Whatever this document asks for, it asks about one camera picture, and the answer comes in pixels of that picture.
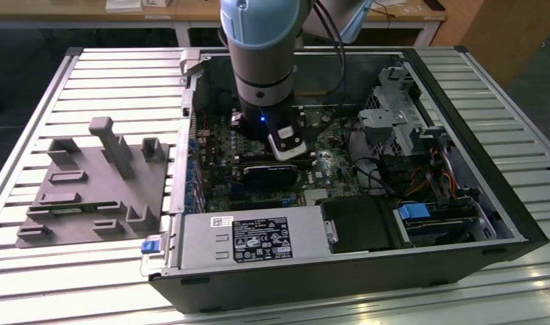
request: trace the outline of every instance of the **barcode sticker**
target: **barcode sticker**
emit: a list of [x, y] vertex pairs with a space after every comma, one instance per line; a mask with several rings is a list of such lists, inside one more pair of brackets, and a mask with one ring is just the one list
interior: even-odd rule
[[211, 227], [231, 227], [232, 217], [212, 217], [211, 218]]

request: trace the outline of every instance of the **warning label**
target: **warning label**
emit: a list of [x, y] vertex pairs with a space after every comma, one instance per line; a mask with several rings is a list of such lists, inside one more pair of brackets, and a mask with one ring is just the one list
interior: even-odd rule
[[287, 217], [232, 221], [232, 246], [238, 263], [294, 257]]

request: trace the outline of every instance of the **aluminum extrusion table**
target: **aluminum extrusion table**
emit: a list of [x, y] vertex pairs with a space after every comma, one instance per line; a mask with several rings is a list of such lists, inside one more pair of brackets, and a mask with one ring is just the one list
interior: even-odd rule
[[[547, 139], [468, 53], [451, 48], [418, 52], [550, 237]], [[180, 314], [140, 274], [142, 240], [14, 248], [50, 165], [51, 138], [72, 136], [79, 146], [99, 145], [87, 122], [108, 115], [130, 144], [158, 137], [174, 145], [188, 123], [180, 54], [182, 49], [168, 48], [84, 49], [64, 58], [0, 173], [0, 324], [550, 323], [550, 244], [456, 284], [195, 315]], [[168, 164], [171, 177], [172, 160]]]

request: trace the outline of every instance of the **green circuit board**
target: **green circuit board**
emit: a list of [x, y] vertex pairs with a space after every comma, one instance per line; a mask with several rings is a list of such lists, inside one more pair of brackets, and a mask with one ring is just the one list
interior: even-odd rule
[[[327, 116], [328, 111], [323, 108], [306, 110], [304, 123], [318, 127], [319, 123], [330, 121]], [[342, 149], [346, 128], [340, 121], [326, 125], [315, 141], [308, 143], [307, 154], [296, 162], [275, 162], [266, 145], [232, 131], [228, 122], [230, 116], [219, 116], [206, 122], [210, 131], [199, 131], [199, 135], [206, 135], [199, 137], [199, 146], [207, 212], [231, 211], [238, 204], [250, 202], [280, 202], [283, 207], [300, 207], [312, 204], [308, 199], [314, 194], [336, 197], [362, 192]], [[256, 162], [243, 164], [244, 158]], [[240, 183], [243, 169], [263, 165], [296, 165], [295, 184], [264, 192], [246, 190]]]

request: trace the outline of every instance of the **blue tab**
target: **blue tab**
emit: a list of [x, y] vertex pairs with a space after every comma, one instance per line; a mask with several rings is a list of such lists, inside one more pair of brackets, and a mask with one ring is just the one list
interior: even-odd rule
[[146, 240], [140, 246], [140, 253], [160, 253], [160, 240]]
[[400, 213], [400, 217], [403, 220], [428, 218], [431, 216], [428, 207], [423, 203], [404, 204], [402, 207], [398, 208], [398, 212]]

